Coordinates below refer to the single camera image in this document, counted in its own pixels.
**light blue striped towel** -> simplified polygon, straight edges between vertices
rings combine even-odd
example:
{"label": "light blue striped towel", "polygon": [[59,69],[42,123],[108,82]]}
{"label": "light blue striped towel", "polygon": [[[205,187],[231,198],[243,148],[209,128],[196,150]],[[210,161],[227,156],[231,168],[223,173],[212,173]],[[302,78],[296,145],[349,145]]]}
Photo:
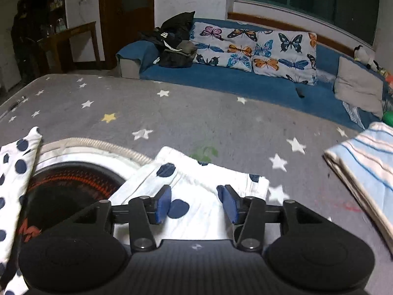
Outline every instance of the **light blue striped towel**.
{"label": "light blue striped towel", "polygon": [[393,128],[374,122],[329,148],[326,162],[369,214],[393,254]]}

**blue gripper pad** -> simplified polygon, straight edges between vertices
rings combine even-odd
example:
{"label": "blue gripper pad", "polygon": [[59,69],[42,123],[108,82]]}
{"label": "blue gripper pad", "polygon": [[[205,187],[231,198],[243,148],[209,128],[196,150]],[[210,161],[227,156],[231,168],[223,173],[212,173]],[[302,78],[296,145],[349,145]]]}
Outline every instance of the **blue gripper pad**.
{"label": "blue gripper pad", "polygon": [[217,193],[219,200],[223,204],[225,214],[228,216],[232,224],[237,223],[238,214],[236,201],[231,197],[231,194],[229,194],[228,190],[223,185],[217,186]]}
{"label": "blue gripper pad", "polygon": [[170,186],[168,186],[165,193],[157,201],[157,210],[155,213],[157,224],[162,224],[167,217],[171,200],[172,189],[170,188]]}

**blue sofa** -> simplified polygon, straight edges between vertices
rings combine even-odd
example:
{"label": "blue sofa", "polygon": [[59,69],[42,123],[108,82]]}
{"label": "blue sofa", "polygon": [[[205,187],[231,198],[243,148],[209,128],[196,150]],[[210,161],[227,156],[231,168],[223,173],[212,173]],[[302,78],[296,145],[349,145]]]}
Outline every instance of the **blue sofa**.
{"label": "blue sofa", "polygon": [[[200,19],[194,21],[210,23],[226,28],[247,28],[251,30],[262,30],[261,27],[245,25],[234,21],[224,21],[215,19]],[[163,68],[153,65],[153,61],[158,57],[158,51],[153,43],[148,41],[137,41],[121,49],[117,58],[139,60],[140,79],[158,80],[175,84],[194,86],[205,89],[212,89],[227,93],[233,93],[242,97],[257,99],[281,106],[286,106],[308,114],[325,118],[352,129],[361,130],[357,124],[351,121],[349,115],[341,101],[335,98],[333,84],[318,80],[317,85],[310,86],[296,84],[285,78],[257,75],[253,72],[208,66],[204,64],[193,64],[190,68]],[[349,58],[326,46],[317,45],[316,65],[319,70],[323,70],[333,75],[337,75],[340,57]],[[365,66],[356,62],[359,66],[367,70]],[[379,119],[371,113],[358,110],[364,127]]]}

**green stain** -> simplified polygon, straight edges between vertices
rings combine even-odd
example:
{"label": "green stain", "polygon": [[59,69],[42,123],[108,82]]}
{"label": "green stain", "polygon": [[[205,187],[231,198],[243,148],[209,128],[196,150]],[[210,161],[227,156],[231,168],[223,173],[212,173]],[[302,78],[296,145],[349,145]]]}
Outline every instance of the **green stain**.
{"label": "green stain", "polygon": [[211,156],[218,157],[218,155],[219,152],[215,147],[204,146],[204,147],[197,147],[194,150],[194,153],[190,154],[190,157],[200,162],[211,163]]}

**gray rug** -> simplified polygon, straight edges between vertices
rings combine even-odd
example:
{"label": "gray rug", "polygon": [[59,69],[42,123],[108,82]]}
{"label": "gray rug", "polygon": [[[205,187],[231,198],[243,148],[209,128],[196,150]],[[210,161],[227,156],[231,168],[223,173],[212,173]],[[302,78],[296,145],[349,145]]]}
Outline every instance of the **gray rug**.
{"label": "gray rug", "polygon": [[[161,90],[169,91],[168,96]],[[22,95],[28,101],[0,121],[0,145],[39,126],[44,143],[87,137],[132,148],[151,158],[163,146],[170,146],[198,160],[265,176],[273,188],[282,185],[290,198],[331,217],[371,246],[376,268],[366,288],[370,294],[385,295],[393,289],[393,263],[387,248],[322,158],[325,149],[346,139],[337,127],[349,137],[356,131],[270,103],[246,99],[243,104],[233,94],[94,75],[43,76],[0,106],[0,114]],[[133,133],[144,135],[136,133],[143,129],[152,131],[146,135],[148,139],[135,140]],[[306,146],[305,154],[292,151],[287,140],[294,138]],[[276,154],[280,158],[275,165],[282,168],[273,169],[269,158]],[[278,204],[269,198],[268,193],[267,202]],[[266,243],[272,243],[279,231],[278,225],[269,224]]]}

